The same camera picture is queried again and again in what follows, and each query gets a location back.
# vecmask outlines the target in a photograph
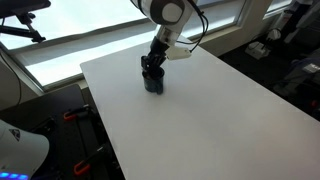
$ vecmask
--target black object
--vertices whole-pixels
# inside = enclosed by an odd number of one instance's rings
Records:
[[[142,76],[147,91],[162,94],[164,70],[160,67],[166,60],[165,51],[169,46],[154,37],[148,56],[141,57]]]
[[[301,20],[302,16],[310,9],[311,5],[300,4],[297,10],[295,10],[288,20],[286,25],[281,30],[280,41],[284,41],[290,33],[293,33],[297,29],[297,24]]]
[[[159,67],[157,71],[153,71],[156,75],[151,78],[146,72],[142,72],[144,87],[147,91],[157,94],[163,93],[163,76],[164,70]]]
[[[43,134],[50,142],[49,154],[32,180],[124,179],[111,148],[111,160],[93,165],[90,173],[82,177],[74,176],[75,164],[86,159],[102,144],[108,143],[111,147],[99,117],[78,116],[76,121],[64,120],[66,111],[84,104],[81,89],[73,85],[22,103],[16,111],[11,108],[0,112],[0,119],[23,130]]]
[[[272,84],[276,94],[320,121],[319,67],[319,58],[294,60],[287,75]]]
[[[72,121],[76,118],[81,117],[81,114],[84,112],[86,112],[86,115],[97,115],[97,113],[92,109],[92,107],[90,107],[89,104],[86,104],[80,108],[76,108],[64,113],[63,119],[65,121]]]
[[[31,19],[35,15],[29,13],[34,10],[47,8],[51,5],[48,0],[0,0],[0,18],[17,16],[21,24],[27,25],[28,29],[9,26],[0,26],[0,33],[32,38],[32,42],[45,40],[38,31],[31,26]]]

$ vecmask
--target wall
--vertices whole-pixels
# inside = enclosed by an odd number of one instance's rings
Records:
[[[6,60],[9,60],[9,57],[6,56],[2,51],[2,55]],[[27,100],[33,99],[41,95],[41,91],[39,89],[35,89],[35,87],[29,87],[26,85],[26,82],[30,81],[26,78],[22,71],[17,69],[17,66],[10,63],[11,66],[16,70],[21,81],[22,87],[22,101],[25,102]],[[19,84],[16,76],[12,73],[12,71],[4,64],[2,59],[0,58],[0,110],[6,109],[8,107],[16,105],[19,99]]]
[[[243,12],[246,12],[241,24],[212,34],[203,39],[201,47],[210,53],[220,56],[249,42],[257,34],[266,32],[276,16],[264,18],[272,0],[247,0]],[[30,81],[15,64],[11,64],[23,81],[23,101],[38,97],[43,93]],[[18,100],[18,84],[11,71],[0,62],[0,110],[13,106]]]

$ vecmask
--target window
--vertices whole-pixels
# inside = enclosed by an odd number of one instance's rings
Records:
[[[128,11],[132,10],[132,13],[128,13],[130,16],[132,14],[130,21],[145,18],[141,15],[141,12],[135,9],[135,7],[131,3],[128,3],[128,1],[129,0],[126,1],[126,4],[128,5]],[[239,19],[239,15],[245,2],[245,0],[199,0],[198,5],[214,3],[212,6],[205,7],[203,10],[210,21],[209,30],[217,30],[227,26],[235,25]],[[63,23],[67,24],[66,26],[68,27],[65,28],[68,29],[66,34],[64,34],[65,32],[61,27],[61,29],[59,29],[57,32],[52,33],[55,35],[52,36],[52,38],[54,39],[57,37],[66,36],[75,32],[81,33],[90,31],[93,28],[101,28],[105,26],[105,24],[98,23],[99,19],[102,17],[102,14],[98,13],[98,15],[92,17],[84,17],[83,14],[85,13],[82,13],[83,19],[87,18],[87,21],[93,17],[96,17],[97,19],[92,20],[91,22],[94,23],[89,24],[88,27],[81,27],[80,23],[85,24],[86,22],[79,21],[79,19],[82,18],[75,18],[75,16],[72,16],[76,22],[71,22],[71,25],[67,22]],[[45,18],[46,17],[43,15],[39,19],[43,20]],[[123,15],[123,17],[120,19],[122,22],[129,21],[129,17],[127,15]],[[114,25],[120,21],[110,20],[106,22]],[[31,75],[31,78],[37,82],[38,86],[44,90],[48,90],[73,81],[75,78],[81,77],[82,72],[79,65],[82,62],[101,58],[105,55],[151,41],[154,36],[155,27],[156,26],[153,23],[135,25],[46,48],[29,48],[26,51],[13,51],[13,54],[16,60],[19,61],[19,64],[23,65],[23,69],[25,69]],[[201,32],[201,22],[199,21],[199,17],[194,14],[186,24],[182,35],[185,37],[191,37],[199,35]]]
[[[272,11],[276,11],[278,9],[281,9],[285,6],[288,6],[292,0],[273,0],[267,13],[270,13]]]
[[[199,0],[198,5],[221,1]],[[130,0],[51,0],[49,8],[33,13],[36,18],[32,26],[47,40],[146,18]],[[16,17],[7,18],[6,25],[26,28]],[[6,34],[2,35],[1,41],[8,49],[32,44],[28,38]]]

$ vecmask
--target floor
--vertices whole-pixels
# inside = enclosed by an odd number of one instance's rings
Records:
[[[257,60],[246,54],[245,49],[246,45],[241,46],[219,58],[268,89],[287,74],[292,59],[270,54]]]

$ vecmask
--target red clamp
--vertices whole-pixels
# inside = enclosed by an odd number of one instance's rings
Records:
[[[64,113],[63,119],[65,121],[72,121],[78,117],[78,113],[90,112],[91,110],[92,110],[91,107],[88,104],[86,104],[81,108],[77,108],[77,109],[74,109],[74,110],[71,110],[69,112]]]
[[[76,176],[81,176],[83,174],[86,174],[90,170],[91,164],[99,161],[103,161],[104,157],[108,155],[108,147],[109,146],[107,146],[107,144],[102,145],[87,159],[76,164],[73,168],[74,174]]]

